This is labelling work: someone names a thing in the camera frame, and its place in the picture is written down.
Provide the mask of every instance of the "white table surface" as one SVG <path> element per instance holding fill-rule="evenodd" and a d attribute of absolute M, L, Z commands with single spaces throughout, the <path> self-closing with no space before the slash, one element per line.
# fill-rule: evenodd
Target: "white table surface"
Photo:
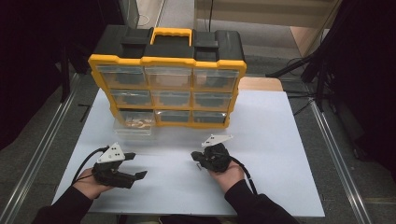
<path fill-rule="evenodd" d="M 233 139 L 224 146 L 246 165 L 259 193 L 265 193 L 293 216 L 324 217 L 285 92 L 240 91 L 227 129 L 162 127 L 153 130 L 151 140 L 130 141 L 113 133 L 113 122 L 108 100 L 99 90 L 54 202 L 70 186 L 91 152 L 118 142 L 124 152 L 136 153 L 134 160 L 123 162 L 120 171 L 148 173 L 131 189 L 102 193 L 90 212 L 235 215 L 217 183 L 191 158 L 193 151 L 204 150 L 201 143 L 210 134 L 232 134 Z M 85 167 L 92 167 L 99 156 L 93 156 Z"/>

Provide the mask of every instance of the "yellow organizer case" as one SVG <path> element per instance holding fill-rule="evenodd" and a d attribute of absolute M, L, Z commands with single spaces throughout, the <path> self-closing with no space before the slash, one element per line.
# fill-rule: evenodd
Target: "yellow organizer case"
<path fill-rule="evenodd" d="M 124 127 L 227 128 L 246 73 L 235 31 L 108 25 L 89 59 Z"/>

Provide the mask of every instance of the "sleeve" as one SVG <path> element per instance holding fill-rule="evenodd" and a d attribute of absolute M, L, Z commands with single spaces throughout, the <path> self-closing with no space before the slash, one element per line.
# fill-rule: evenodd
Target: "sleeve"
<path fill-rule="evenodd" d="M 32 223 L 80 223 L 90 209 L 92 202 L 91 199 L 71 186 L 52 206 L 41 208 Z"/>
<path fill-rule="evenodd" d="M 240 180 L 233 185 L 224 197 L 237 213 L 239 224 L 299 223 L 266 195 L 253 194 L 246 180 Z"/>

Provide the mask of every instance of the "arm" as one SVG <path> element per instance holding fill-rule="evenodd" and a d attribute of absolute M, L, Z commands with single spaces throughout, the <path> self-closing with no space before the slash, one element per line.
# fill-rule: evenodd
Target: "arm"
<path fill-rule="evenodd" d="M 285 209 L 264 194 L 254 195 L 248 187 L 242 168 L 233 161 L 226 172 L 209 173 L 218 181 L 225 192 L 225 199 L 238 214 L 238 223 L 298 223 Z"/>
<path fill-rule="evenodd" d="M 80 223 L 90 209 L 93 199 L 112 187 L 98 184 L 92 176 L 92 169 L 87 169 L 80 179 L 70 186 L 52 206 L 41 208 L 33 224 L 43 223 Z"/>

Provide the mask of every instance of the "hand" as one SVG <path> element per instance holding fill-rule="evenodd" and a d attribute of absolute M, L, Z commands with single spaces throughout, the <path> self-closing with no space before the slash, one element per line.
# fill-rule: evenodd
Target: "hand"
<path fill-rule="evenodd" d="M 224 173 L 215 173 L 213 171 L 209 171 L 209 173 L 216 181 L 218 181 L 224 193 L 238 181 L 245 178 L 244 170 L 234 161 L 230 162 L 230 165 Z"/>
<path fill-rule="evenodd" d="M 96 182 L 92 175 L 92 168 L 84 170 L 78 178 L 83 178 L 77 181 L 73 187 L 78 189 L 87 198 L 93 200 L 97 198 L 102 192 L 113 189 L 114 187 L 101 185 Z"/>

